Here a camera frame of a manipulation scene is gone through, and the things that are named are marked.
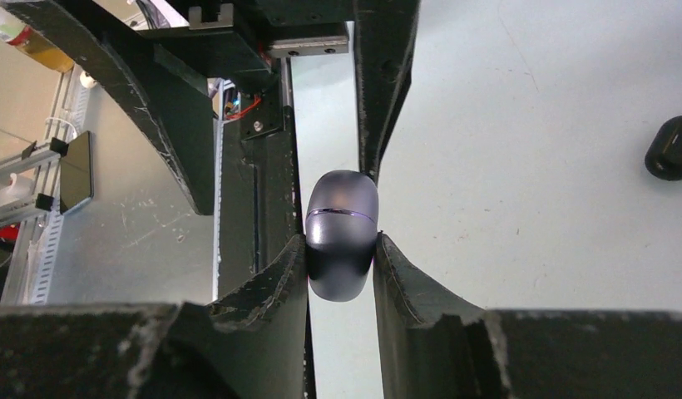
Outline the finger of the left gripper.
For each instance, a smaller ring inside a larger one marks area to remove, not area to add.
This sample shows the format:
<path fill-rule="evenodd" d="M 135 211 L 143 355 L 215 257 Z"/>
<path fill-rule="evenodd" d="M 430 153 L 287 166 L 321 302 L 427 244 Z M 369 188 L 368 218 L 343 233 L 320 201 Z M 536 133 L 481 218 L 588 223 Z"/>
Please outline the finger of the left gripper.
<path fill-rule="evenodd" d="M 420 9 L 418 0 L 353 2 L 358 167 L 374 182 L 412 83 Z"/>
<path fill-rule="evenodd" d="M 207 81 L 93 1 L 1 1 L 90 74 L 129 116 L 190 207 L 215 207 L 213 110 Z"/>

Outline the black earbud charging case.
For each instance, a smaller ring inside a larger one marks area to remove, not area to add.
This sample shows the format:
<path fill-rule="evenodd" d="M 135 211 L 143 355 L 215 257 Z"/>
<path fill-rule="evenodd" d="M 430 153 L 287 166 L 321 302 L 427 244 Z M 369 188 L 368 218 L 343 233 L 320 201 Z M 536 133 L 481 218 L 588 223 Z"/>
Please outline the black earbud charging case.
<path fill-rule="evenodd" d="M 682 180 L 682 116 L 660 127 L 645 154 L 645 167 L 658 179 Z"/>

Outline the purple earbud charging case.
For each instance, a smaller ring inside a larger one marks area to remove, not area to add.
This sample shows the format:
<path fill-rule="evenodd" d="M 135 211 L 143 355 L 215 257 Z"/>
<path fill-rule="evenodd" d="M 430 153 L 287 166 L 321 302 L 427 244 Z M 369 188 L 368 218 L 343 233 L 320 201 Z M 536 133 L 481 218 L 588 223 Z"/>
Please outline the purple earbud charging case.
<path fill-rule="evenodd" d="M 378 235 L 378 189 L 354 170 L 321 176 L 305 218 L 310 286 L 327 301 L 355 299 L 367 281 Z"/>

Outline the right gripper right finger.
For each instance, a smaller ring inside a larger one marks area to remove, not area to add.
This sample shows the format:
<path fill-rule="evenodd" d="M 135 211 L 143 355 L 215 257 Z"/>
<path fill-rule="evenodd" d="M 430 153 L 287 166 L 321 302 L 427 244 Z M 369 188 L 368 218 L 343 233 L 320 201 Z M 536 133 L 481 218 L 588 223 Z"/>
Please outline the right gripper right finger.
<path fill-rule="evenodd" d="M 387 398 L 682 398 L 682 313 L 483 309 L 379 234 Z"/>

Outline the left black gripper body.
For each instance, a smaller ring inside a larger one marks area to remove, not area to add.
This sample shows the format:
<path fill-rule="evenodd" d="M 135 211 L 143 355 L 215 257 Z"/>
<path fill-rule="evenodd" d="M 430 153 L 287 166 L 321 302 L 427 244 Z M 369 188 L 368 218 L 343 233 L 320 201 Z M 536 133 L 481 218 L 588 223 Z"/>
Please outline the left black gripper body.
<path fill-rule="evenodd" d="M 280 58 L 348 51 L 350 1 L 171 1 L 185 27 L 141 31 L 191 70 L 267 89 Z"/>

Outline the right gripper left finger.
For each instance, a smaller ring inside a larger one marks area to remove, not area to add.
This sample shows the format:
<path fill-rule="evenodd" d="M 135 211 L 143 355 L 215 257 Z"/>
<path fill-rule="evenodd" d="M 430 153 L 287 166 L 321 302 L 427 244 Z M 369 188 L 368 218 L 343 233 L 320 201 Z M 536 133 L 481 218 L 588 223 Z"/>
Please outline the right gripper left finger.
<path fill-rule="evenodd" d="M 209 305 L 0 306 L 0 398 L 301 398 L 304 261 L 297 234 Z"/>

